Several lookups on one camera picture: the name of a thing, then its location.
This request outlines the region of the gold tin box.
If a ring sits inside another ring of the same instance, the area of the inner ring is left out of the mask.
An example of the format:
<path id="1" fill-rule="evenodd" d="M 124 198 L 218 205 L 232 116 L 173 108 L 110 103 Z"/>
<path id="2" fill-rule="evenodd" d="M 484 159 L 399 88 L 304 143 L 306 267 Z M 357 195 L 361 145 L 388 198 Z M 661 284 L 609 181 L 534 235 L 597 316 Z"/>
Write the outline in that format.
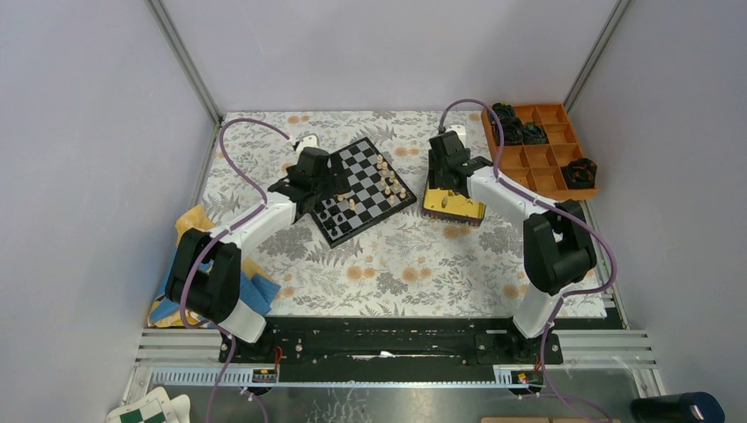
<path id="1" fill-rule="evenodd" d="M 467 194 L 467 175 L 463 171 L 430 165 L 422 214 L 430 219 L 469 226 L 480 226 L 486 207 Z"/>

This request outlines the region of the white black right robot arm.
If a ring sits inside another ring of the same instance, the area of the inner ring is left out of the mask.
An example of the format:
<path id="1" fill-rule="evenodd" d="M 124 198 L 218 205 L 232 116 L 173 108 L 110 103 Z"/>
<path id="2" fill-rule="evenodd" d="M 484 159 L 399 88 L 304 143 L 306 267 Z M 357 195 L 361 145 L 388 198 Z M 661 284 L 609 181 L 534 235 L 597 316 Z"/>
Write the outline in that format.
<path id="1" fill-rule="evenodd" d="M 538 336 L 551 320 L 561 294 L 596 266 L 596 253 L 580 204 L 552 204 L 495 169 L 486 158 L 470 156 L 454 130 L 440 129 L 429 139 L 428 186 L 451 190 L 484 204 L 521 229 L 524 270 L 531 287 L 514 313 L 517 330 L 505 349 L 513 361 L 526 363 L 540 351 Z"/>

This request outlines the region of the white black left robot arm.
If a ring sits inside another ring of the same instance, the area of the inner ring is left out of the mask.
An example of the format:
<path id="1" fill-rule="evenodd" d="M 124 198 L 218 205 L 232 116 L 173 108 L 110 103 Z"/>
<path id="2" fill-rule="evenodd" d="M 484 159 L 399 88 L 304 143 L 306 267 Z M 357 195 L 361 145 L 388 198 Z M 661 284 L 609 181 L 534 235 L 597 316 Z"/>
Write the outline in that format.
<path id="1" fill-rule="evenodd" d="M 166 299 L 240 339 L 240 351 L 249 360 L 268 359 L 274 341 L 264 332 L 265 318 L 240 298 L 240 265 L 273 234 L 349 189 L 339 153 L 303 145 L 296 164 L 266 189 L 254 209 L 210 231 L 190 228 L 182 235 L 166 280 Z"/>

